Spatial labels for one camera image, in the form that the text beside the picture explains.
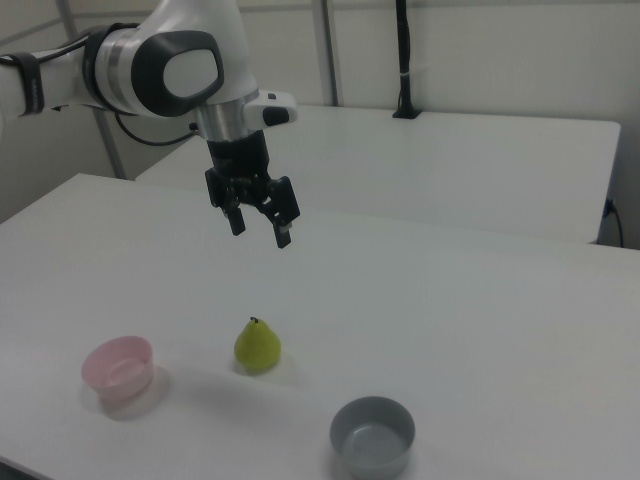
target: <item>black cable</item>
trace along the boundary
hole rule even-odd
[[[620,221],[620,214],[615,205],[611,205],[611,213],[616,216],[616,222],[618,223],[618,236],[620,238],[620,248],[624,248],[624,236],[622,235],[622,222]]]
[[[69,52],[73,52],[74,50],[78,50],[79,48],[84,47],[86,42],[87,42],[87,39],[84,38],[82,39],[82,41],[79,41],[78,43],[74,43],[73,45],[69,45],[68,47],[63,48],[62,50],[58,50],[57,52],[50,53],[49,55],[45,55],[44,57],[40,57],[38,58],[38,63],[43,64],[45,62],[48,62],[49,60],[53,60],[54,58],[62,57],[63,55],[66,55]],[[10,58],[0,57],[0,65],[17,67],[18,62]]]
[[[189,138],[193,137],[195,135],[195,132],[190,132],[187,135],[183,135],[180,138],[175,138],[173,140],[168,140],[166,142],[150,142],[149,140],[145,140],[143,138],[138,137],[137,135],[135,135],[134,133],[131,132],[131,130],[129,130],[125,124],[122,122],[122,118],[120,118],[120,114],[116,113],[116,122],[118,122],[118,126],[122,129],[122,131],[124,133],[127,134],[127,136],[129,138],[132,138],[133,140],[135,140],[138,143],[142,143],[143,145],[148,145],[150,147],[166,147],[169,145],[175,145],[176,143],[180,143],[180,142],[184,142],[185,140],[188,140]],[[189,125],[189,128],[191,128],[192,130],[195,130],[197,127],[194,124]]]

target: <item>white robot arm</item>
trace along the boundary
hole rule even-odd
[[[140,25],[98,27],[53,51],[0,57],[0,138],[8,120],[69,105],[148,117],[193,111],[213,160],[211,203],[233,234],[245,229],[245,203],[269,218],[279,247],[290,243],[300,212],[289,179],[269,177],[262,130],[295,121],[296,103],[258,89],[235,0],[163,0]]]

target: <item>wall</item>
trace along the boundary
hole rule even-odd
[[[413,5],[416,105],[622,124],[610,195],[619,206],[626,246],[640,248],[640,4],[431,0]],[[342,104],[395,108],[394,2],[335,0],[334,14]],[[605,221],[601,240],[618,244],[612,218]]]

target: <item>tabletop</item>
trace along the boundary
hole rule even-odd
[[[611,122],[301,106],[265,130],[272,176],[303,207],[579,243],[598,237],[620,126]],[[194,138],[137,179],[204,190]]]
[[[640,471],[640,255],[303,209],[278,250],[204,192],[77,176],[0,225],[0,459],[54,480],[342,480],[333,415],[393,398],[402,478]],[[280,336],[247,376],[250,316]],[[156,377],[103,406],[80,366],[142,335]]]

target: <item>pear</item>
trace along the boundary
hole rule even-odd
[[[264,320],[251,317],[234,347],[238,362],[247,370],[266,370],[280,358],[280,339]]]

